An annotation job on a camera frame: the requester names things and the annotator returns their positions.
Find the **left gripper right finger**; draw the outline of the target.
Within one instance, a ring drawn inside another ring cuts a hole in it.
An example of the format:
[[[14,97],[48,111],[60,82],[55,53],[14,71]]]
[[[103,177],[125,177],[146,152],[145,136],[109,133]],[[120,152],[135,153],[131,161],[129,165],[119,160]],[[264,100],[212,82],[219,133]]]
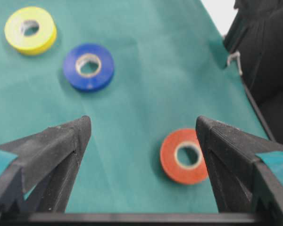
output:
[[[257,157],[283,145],[199,116],[196,132],[220,212],[273,210],[283,216],[283,185]]]

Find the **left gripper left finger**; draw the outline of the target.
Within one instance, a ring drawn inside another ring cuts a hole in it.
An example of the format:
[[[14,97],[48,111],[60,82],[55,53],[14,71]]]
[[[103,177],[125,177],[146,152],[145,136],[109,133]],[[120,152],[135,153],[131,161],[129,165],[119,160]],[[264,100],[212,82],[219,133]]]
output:
[[[91,133],[83,116],[1,144],[16,158],[0,175],[0,211],[64,212]]]

